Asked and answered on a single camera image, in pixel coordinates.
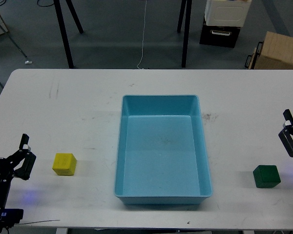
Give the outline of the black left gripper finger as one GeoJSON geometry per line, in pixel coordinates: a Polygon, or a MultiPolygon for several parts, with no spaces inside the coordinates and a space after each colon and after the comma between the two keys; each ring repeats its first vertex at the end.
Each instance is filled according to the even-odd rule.
{"type": "Polygon", "coordinates": [[[22,180],[30,178],[36,156],[31,152],[28,142],[29,136],[22,134],[19,149],[7,158],[8,168],[12,177],[22,180]]]}

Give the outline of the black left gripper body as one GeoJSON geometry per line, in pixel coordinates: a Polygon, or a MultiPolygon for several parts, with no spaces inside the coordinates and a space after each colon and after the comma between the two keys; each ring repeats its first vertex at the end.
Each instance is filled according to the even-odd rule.
{"type": "Polygon", "coordinates": [[[0,209],[5,208],[10,185],[12,181],[13,169],[10,162],[5,158],[0,158],[0,209]]]}

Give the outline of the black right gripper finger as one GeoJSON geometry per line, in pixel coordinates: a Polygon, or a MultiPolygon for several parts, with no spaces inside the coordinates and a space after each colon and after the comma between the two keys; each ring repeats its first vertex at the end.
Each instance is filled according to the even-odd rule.
{"type": "Polygon", "coordinates": [[[293,116],[289,109],[283,112],[285,122],[283,129],[279,132],[278,136],[285,147],[288,155],[293,157],[293,116]]]}

